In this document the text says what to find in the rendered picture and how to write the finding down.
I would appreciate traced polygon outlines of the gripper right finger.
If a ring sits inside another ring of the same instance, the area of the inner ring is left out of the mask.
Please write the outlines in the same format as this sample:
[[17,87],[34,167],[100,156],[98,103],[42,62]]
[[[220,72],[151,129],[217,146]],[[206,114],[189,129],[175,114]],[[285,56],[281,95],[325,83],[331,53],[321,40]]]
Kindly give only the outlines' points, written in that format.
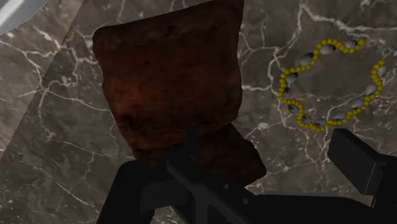
[[397,157],[339,128],[331,135],[328,158],[360,194],[373,197],[370,209],[376,216],[397,215]]

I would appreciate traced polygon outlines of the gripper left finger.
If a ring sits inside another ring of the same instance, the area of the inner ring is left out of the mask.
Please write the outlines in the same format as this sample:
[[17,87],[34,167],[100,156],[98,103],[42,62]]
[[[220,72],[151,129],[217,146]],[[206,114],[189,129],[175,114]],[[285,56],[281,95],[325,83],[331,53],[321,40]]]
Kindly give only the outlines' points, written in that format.
[[259,224],[256,196],[197,162],[199,135],[188,129],[183,150],[157,166],[141,160],[118,169],[96,224],[150,224],[156,209],[173,206],[188,224]]

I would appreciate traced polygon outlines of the dark brown rough slab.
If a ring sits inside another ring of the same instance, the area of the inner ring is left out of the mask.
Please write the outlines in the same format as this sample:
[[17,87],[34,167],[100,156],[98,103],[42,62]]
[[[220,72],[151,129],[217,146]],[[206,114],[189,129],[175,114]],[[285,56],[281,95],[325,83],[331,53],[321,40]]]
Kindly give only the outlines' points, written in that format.
[[157,164],[196,126],[204,167],[244,186],[266,175],[233,126],[242,102],[243,11],[244,0],[212,0],[95,31],[103,94],[136,159]]

